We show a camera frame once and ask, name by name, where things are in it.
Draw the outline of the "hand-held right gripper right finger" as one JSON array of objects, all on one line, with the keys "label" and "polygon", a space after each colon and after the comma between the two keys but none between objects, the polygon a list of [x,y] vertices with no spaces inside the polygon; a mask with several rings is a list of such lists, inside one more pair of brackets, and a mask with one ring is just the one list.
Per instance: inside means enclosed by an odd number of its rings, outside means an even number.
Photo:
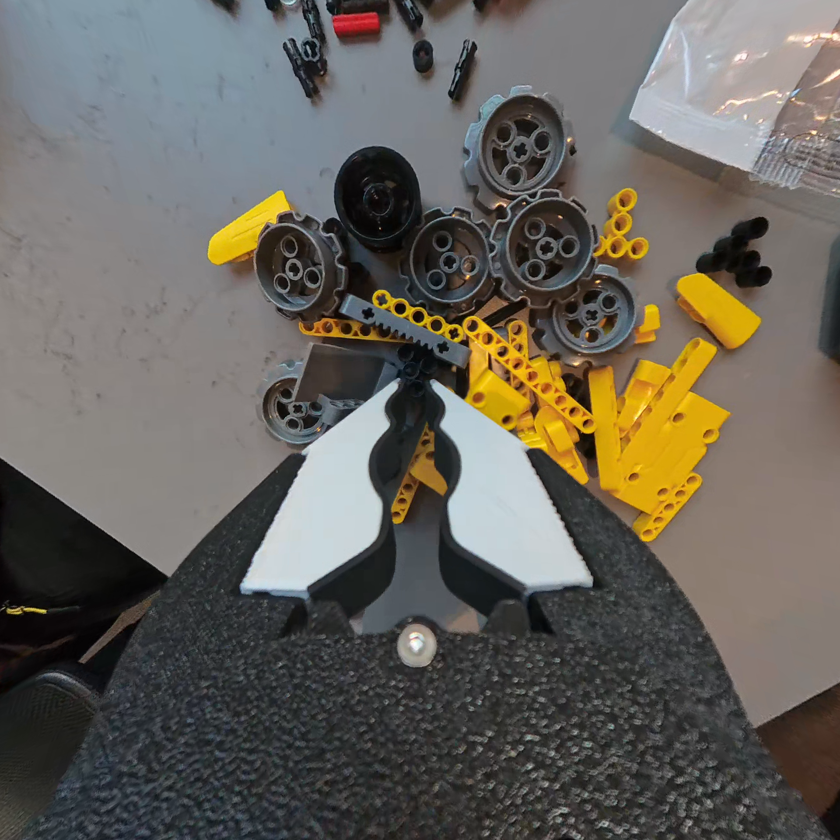
[{"label": "hand-held right gripper right finger", "polygon": [[591,589],[576,548],[526,446],[441,384],[427,384],[434,458],[444,478],[439,567],[444,583],[478,614],[500,602]]}]

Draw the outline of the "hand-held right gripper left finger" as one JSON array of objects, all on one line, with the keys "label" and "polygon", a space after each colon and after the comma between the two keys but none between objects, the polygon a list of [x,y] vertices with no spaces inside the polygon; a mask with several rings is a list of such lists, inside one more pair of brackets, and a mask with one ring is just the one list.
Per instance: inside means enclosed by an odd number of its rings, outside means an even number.
[{"label": "hand-held right gripper left finger", "polygon": [[427,388],[393,382],[311,444],[240,583],[241,595],[362,613],[392,582],[392,503]]}]

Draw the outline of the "black multi-hole connector piece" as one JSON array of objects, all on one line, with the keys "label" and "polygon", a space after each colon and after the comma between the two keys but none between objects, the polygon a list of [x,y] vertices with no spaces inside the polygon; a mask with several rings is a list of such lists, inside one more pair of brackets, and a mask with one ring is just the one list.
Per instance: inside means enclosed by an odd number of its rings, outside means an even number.
[{"label": "black multi-hole connector piece", "polygon": [[762,261],[760,252],[751,246],[770,229],[767,217],[758,216],[737,222],[729,235],[719,238],[712,249],[696,260],[696,272],[714,275],[729,273],[740,289],[761,288],[770,283],[773,271]]}]

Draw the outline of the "pile of small building parts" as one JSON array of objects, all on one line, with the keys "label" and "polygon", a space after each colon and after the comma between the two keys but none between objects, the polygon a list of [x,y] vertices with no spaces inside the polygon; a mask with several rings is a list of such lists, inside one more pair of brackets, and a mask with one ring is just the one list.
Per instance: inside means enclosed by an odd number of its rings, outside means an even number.
[{"label": "pile of small building parts", "polygon": [[[281,43],[281,49],[304,96],[310,102],[316,102],[321,95],[319,79],[325,78],[329,73],[328,32],[319,3],[265,1],[264,5],[273,17],[300,10],[307,28],[306,36],[286,38]],[[420,35],[424,31],[424,12],[421,5],[421,2],[414,1],[324,2],[333,34],[339,41],[378,39],[382,33],[383,20],[393,9],[412,35]],[[447,95],[451,102],[460,102],[464,96],[476,64],[476,54],[477,43],[467,38],[458,53],[452,80],[448,86]]]}]

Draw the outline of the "grey desk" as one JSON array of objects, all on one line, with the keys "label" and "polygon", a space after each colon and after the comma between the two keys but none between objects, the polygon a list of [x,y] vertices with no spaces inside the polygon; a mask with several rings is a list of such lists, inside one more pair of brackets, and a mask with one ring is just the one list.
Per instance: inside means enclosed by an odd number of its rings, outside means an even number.
[{"label": "grey desk", "polygon": [[551,92],[574,126],[568,186],[602,224],[631,186],[650,243],[633,268],[672,364],[707,332],[669,284],[737,221],[770,220],[762,319],[696,388],[728,409],[703,486],[652,543],[764,722],[838,683],[838,365],[817,347],[836,205],[767,193],[628,120],[683,2],[436,2],[434,71],[398,15],[330,37],[309,102],[283,54],[307,33],[263,2],[2,2],[2,457],[165,574],[277,465],[264,372],[300,353],[252,270],[211,235],[276,190],[334,213],[350,152],[401,152],[431,206],[470,207],[462,145],[480,105]]}]

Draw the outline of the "pile of yellow beams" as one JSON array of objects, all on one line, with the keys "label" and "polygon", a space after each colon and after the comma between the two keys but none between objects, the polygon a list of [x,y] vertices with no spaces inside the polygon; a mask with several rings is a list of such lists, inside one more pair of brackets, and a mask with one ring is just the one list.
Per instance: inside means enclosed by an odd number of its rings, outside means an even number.
[{"label": "pile of yellow beams", "polygon": [[[635,257],[637,241],[595,236],[584,224],[581,233],[564,233],[572,220],[565,212],[585,213],[560,192],[544,190],[515,203],[507,227],[494,232],[463,208],[449,213],[428,211],[403,242],[406,295],[374,293],[374,315],[391,314],[409,326],[431,331],[435,338],[454,329],[458,346],[467,350],[469,387],[466,402],[508,434],[551,456],[579,483],[589,473],[577,445],[594,440],[598,480],[604,492],[635,508],[633,530],[649,542],[673,520],[702,483],[696,468],[715,443],[730,412],[692,391],[718,349],[708,341],[688,342],[666,367],[641,360],[618,395],[613,368],[593,366],[585,384],[590,402],[573,395],[561,373],[603,354],[623,352],[626,344],[654,339],[656,307],[642,308],[630,279],[597,257],[613,245],[627,245]],[[585,236],[594,248],[585,272],[570,286],[549,296],[549,306],[531,311],[527,325],[513,317],[503,338],[487,319],[468,313],[469,304],[433,301],[433,292],[485,291],[500,287],[508,275],[494,258],[511,255],[516,278],[532,285],[547,280],[550,270],[584,256]]]}]

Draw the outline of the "yellow curved panel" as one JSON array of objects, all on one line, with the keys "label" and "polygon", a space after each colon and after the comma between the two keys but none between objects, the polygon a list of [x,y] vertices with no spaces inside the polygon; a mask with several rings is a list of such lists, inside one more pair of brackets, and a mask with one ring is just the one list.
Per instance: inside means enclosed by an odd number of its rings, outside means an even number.
[{"label": "yellow curved panel", "polygon": [[727,350],[736,350],[759,330],[761,317],[708,275],[678,278],[677,303]]},{"label": "yellow curved panel", "polygon": [[215,266],[251,259],[259,236],[280,214],[291,210],[286,194],[277,191],[218,230],[209,240],[206,256]]}]

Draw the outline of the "black wheel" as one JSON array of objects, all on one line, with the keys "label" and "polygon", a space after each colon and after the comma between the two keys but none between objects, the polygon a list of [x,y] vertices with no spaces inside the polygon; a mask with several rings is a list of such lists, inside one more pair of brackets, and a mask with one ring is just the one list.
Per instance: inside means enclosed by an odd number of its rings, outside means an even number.
[{"label": "black wheel", "polygon": [[414,169],[384,146],[367,146],[347,158],[336,176],[333,200],[347,233],[375,253],[400,251],[423,216]]}]

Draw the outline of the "white-labelled plastic bag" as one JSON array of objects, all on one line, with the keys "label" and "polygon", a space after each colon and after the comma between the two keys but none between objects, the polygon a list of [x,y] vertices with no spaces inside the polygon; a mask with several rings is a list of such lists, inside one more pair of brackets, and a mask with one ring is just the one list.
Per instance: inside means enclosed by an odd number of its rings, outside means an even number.
[{"label": "white-labelled plastic bag", "polygon": [[690,1],[629,118],[754,181],[838,197],[839,2]]}]

